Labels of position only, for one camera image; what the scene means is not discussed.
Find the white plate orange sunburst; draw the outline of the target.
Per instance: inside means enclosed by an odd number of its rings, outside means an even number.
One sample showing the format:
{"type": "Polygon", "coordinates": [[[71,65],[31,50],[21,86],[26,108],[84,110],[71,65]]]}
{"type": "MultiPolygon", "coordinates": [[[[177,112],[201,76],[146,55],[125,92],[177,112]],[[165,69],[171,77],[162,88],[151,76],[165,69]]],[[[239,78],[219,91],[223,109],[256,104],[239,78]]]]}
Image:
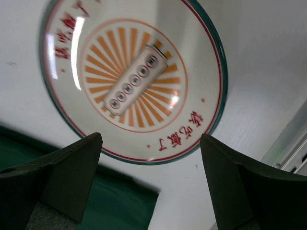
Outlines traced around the white plate orange sunburst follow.
{"type": "Polygon", "coordinates": [[[223,45],[196,0],[51,0],[39,62],[69,127],[101,133],[102,153],[132,164],[196,151],[227,99],[223,45]]]}

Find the dark green cloth placemat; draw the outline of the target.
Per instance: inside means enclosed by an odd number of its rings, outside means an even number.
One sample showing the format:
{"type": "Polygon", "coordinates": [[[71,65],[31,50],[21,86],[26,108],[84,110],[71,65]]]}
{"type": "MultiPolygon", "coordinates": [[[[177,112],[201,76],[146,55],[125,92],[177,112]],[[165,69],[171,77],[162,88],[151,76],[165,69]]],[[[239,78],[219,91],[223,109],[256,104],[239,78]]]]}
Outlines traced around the dark green cloth placemat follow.
{"type": "MultiPolygon", "coordinates": [[[[59,150],[6,127],[0,128],[0,168],[26,163],[59,150]]],[[[98,166],[79,230],[146,230],[158,192],[131,177],[98,166]]]]}

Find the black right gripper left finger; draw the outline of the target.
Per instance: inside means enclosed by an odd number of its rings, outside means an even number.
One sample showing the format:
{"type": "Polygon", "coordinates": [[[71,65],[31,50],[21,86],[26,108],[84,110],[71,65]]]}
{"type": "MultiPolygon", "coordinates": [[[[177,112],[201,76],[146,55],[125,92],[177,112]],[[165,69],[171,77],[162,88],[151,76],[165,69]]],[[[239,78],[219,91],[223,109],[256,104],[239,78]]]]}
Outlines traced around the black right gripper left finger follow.
{"type": "Polygon", "coordinates": [[[103,144],[92,133],[0,172],[2,230],[75,230],[81,223],[103,144]]]}

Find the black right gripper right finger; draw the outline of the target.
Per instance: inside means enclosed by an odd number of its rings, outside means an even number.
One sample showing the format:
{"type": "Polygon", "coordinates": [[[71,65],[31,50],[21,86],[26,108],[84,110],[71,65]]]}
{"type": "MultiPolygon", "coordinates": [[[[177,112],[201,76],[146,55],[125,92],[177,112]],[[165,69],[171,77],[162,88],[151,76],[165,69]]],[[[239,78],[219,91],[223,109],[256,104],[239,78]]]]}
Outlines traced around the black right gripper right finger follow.
{"type": "Polygon", "coordinates": [[[307,178],[202,134],[201,154],[220,230],[305,230],[307,178]]]}

